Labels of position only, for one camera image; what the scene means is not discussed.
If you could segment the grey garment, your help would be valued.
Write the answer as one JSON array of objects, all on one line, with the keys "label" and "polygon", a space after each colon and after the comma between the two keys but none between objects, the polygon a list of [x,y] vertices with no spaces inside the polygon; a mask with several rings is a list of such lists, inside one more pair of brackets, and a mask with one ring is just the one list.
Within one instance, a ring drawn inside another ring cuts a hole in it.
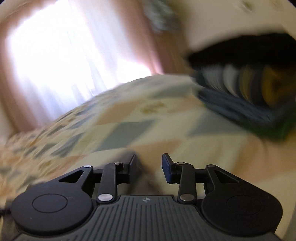
[{"label": "grey garment", "polygon": [[162,155],[168,150],[151,152],[146,155],[136,154],[138,158],[138,174],[131,184],[121,184],[119,194],[132,195],[173,195],[177,196],[178,186],[170,185],[162,170]]}]

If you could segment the checkered patchwork quilt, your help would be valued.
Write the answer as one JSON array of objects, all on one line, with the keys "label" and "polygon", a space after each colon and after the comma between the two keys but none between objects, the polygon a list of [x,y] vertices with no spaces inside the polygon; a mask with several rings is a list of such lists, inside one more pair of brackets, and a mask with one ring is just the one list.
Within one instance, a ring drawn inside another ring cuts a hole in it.
[{"label": "checkered patchwork quilt", "polygon": [[283,142],[259,138],[209,111],[189,76],[156,75],[93,97],[53,122],[1,145],[1,206],[30,184],[83,165],[101,166],[128,150],[168,150],[196,168],[215,164],[274,195],[283,237],[295,209],[295,132]]}]

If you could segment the blue folded garment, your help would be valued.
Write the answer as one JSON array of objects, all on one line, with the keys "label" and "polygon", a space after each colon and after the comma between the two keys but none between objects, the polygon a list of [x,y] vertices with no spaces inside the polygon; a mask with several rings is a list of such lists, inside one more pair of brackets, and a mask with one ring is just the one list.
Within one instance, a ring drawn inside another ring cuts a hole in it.
[{"label": "blue folded garment", "polygon": [[288,113],[286,108],[262,108],[239,97],[207,88],[198,91],[197,97],[211,111],[245,125],[274,126]]}]

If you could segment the green folded garment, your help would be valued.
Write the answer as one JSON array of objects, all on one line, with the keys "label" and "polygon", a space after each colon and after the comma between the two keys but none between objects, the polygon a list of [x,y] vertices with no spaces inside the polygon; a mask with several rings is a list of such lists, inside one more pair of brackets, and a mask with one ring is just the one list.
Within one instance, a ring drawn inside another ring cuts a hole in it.
[{"label": "green folded garment", "polygon": [[282,142],[295,129],[295,112],[288,114],[282,120],[271,126],[260,126],[246,122],[234,122],[243,129],[251,132],[259,138],[265,138],[273,142]]}]

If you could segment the striped folded garment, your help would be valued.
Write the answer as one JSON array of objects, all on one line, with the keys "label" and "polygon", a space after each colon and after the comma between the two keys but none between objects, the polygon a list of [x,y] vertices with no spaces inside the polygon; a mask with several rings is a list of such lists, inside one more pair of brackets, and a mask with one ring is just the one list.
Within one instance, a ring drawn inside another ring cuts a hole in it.
[{"label": "striped folded garment", "polygon": [[213,65],[198,70],[193,75],[193,80],[201,87],[240,97],[264,108],[277,108],[295,98],[293,69]]}]

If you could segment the pink curtain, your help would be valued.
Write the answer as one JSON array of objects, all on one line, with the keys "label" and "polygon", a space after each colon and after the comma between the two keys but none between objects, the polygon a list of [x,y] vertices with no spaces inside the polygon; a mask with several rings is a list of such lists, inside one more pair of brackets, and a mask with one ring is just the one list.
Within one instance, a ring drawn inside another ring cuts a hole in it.
[{"label": "pink curtain", "polygon": [[122,83],[184,73],[181,29],[156,33],[142,1],[24,1],[1,22],[1,102],[17,132]]}]

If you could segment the hanging patterned cloth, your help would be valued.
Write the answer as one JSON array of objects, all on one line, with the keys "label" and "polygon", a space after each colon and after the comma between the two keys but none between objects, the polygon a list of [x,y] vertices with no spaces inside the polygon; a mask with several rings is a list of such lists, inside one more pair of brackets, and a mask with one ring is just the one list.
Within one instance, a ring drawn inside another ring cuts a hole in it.
[{"label": "hanging patterned cloth", "polygon": [[167,1],[144,0],[142,6],[154,32],[175,32],[180,28],[180,21]]}]

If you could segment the black folded garment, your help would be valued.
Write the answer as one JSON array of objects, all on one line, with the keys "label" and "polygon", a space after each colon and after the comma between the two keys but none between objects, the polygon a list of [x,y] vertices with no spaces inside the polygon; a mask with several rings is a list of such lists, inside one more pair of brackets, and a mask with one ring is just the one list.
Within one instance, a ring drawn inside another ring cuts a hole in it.
[{"label": "black folded garment", "polygon": [[295,39],[287,33],[239,36],[192,52],[187,61],[193,69],[227,64],[295,69]]}]

